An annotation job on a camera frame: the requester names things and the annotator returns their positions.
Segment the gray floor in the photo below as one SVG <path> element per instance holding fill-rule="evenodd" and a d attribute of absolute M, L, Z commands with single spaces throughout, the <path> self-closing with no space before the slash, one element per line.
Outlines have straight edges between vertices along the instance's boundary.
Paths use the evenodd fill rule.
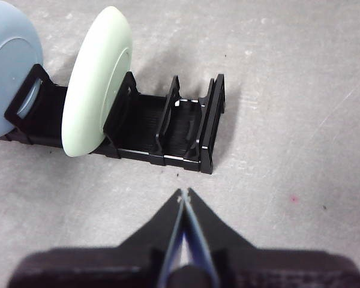
<path fill-rule="evenodd" d="M 212 175 L 0 142 L 0 287 L 28 253 L 117 245 L 187 187 L 259 247 L 327 250 L 360 267 L 360 1 L 9 2 L 34 23 L 58 84 L 115 5 L 141 91 L 165 95 L 179 74 L 196 98 L 224 73 L 227 109 Z"/>

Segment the concrete floor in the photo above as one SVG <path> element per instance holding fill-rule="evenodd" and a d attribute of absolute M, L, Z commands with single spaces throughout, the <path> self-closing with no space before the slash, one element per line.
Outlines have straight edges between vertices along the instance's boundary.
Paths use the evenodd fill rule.
<path fill-rule="evenodd" d="M 178 74 L 196 98 L 224 73 L 226 113 L 212 175 L 0 141 L 0 287 L 28 253 L 117 245 L 187 187 L 258 247 L 360 268 L 360 0 L 9 2 L 34 23 L 56 83 L 115 5 L 140 91 L 165 95 Z"/>

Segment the light blue plate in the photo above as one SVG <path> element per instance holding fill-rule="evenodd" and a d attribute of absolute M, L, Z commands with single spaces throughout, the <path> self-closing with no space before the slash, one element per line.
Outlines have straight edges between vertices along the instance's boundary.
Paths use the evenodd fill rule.
<path fill-rule="evenodd" d="M 0 136 L 14 127 L 4 113 L 32 66 L 43 63 L 43 51 L 31 21 L 14 6 L 0 1 Z M 38 93 L 37 81 L 18 111 L 24 117 Z"/>

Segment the dish rack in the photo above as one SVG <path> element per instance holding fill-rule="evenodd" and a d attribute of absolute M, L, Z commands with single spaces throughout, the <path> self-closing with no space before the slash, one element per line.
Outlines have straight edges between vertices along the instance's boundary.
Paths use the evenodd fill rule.
<path fill-rule="evenodd" d="M 17 111 L 36 81 L 41 81 L 40 90 L 22 119 Z M 106 138 L 92 153 L 211 174 L 225 107 L 224 75 L 211 79 L 207 95 L 197 100 L 182 98 L 179 90 L 175 76 L 165 97 L 142 94 L 132 72 L 127 72 L 103 127 Z M 0 139 L 62 148 L 66 93 L 67 87 L 54 84 L 44 68 L 35 64 L 4 114 L 15 129 Z"/>

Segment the red spot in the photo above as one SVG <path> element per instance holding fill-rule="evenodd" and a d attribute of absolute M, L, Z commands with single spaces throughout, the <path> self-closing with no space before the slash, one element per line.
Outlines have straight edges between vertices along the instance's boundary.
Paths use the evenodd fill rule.
<path fill-rule="evenodd" d="M 292 203 L 298 203 L 298 202 L 299 202 L 299 198 L 298 198 L 296 195 L 292 195 L 292 196 L 290 197 L 290 201 L 291 201 Z"/>

